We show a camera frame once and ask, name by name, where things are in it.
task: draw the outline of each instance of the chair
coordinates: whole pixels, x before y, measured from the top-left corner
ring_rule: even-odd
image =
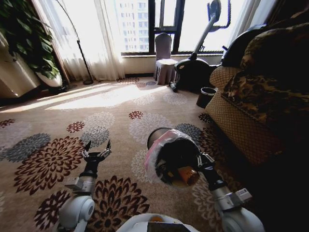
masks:
[[[158,85],[165,85],[169,84],[170,81],[175,81],[176,71],[174,65],[177,61],[170,58],[171,43],[172,38],[166,33],[159,34],[155,39],[156,62],[154,79]]]

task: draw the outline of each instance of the floor lamp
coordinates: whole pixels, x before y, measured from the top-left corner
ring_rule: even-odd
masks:
[[[81,42],[80,42],[80,40],[79,40],[79,37],[78,37],[77,31],[76,31],[76,29],[75,29],[75,26],[74,26],[74,24],[73,24],[71,18],[69,17],[67,11],[63,8],[63,6],[61,5],[61,3],[59,2],[59,0],[56,0],[56,1],[57,1],[58,4],[60,5],[60,7],[63,9],[64,13],[67,15],[69,21],[71,22],[71,24],[72,24],[72,26],[73,26],[73,29],[74,29],[74,32],[75,32],[75,35],[76,35],[76,38],[77,38],[78,48],[79,48],[79,50],[80,50],[80,52],[81,52],[81,54],[82,54],[82,57],[83,57],[83,60],[84,60],[84,63],[85,63],[85,66],[86,66],[86,69],[87,69],[87,72],[88,72],[88,75],[89,75],[89,80],[83,81],[83,84],[84,84],[84,85],[90,85],[90,84],[93,83],[92,75],[91,75],[91,73],[90,73],[88,64],[87,64],[87,62],[86,62],[86,59],[85,59],[85,56],[84,56],[84,53],[83,53],[83,50],[82,50],[82,47],[81,47]]]

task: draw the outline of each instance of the potted plant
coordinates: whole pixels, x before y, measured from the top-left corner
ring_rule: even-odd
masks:
[[[55,65],[52,36],[46,32],[27,0],[0,1],[0,32],[14,59],[18,53],[28,66],[50,87],[62,86]]]

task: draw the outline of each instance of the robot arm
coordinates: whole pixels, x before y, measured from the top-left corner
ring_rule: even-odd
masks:
[[[59,220],[53,232],[74,229],[74,232],[84,232],[87,222],[93,214],[95,203],[92,199],[96,184],[98,164],[111,154],[111,141],[103,152],[88,153],[89,142],[82,151],[82,156],[87,162],[85,170],[79,177],[71,177],[65,186],[73,190],[73,196],[68,199],[59,211]]]
[[[201,171],[209,184],[216,209],[222,218],[224,231],[229,232],[264,232],[260,219],[242,208],[241,205],[248,201],[252,195],[243,188],[237,192],[231,192],[227,183],[214,169],[214,160],[206,153],[201,153],[197,158],[197,168]]]

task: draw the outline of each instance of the carpet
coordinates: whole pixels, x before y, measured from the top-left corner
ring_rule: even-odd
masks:
[[[189,134],[217,161],[231,190],[241,187],[225,166],[224,141],[197,95],[152,78],[126,78],[78,86],[0,108],[0,231],[50,231],[58,210],[72,195],[66,178],[85,167],[83,146],[112,154],[98,167],[96,208],[89,231],[112,232],[133,215],[158,213],[200,231],[221,231],[207,182],[191,188],[153,183],[144,169],[148,135],[158,127]]]

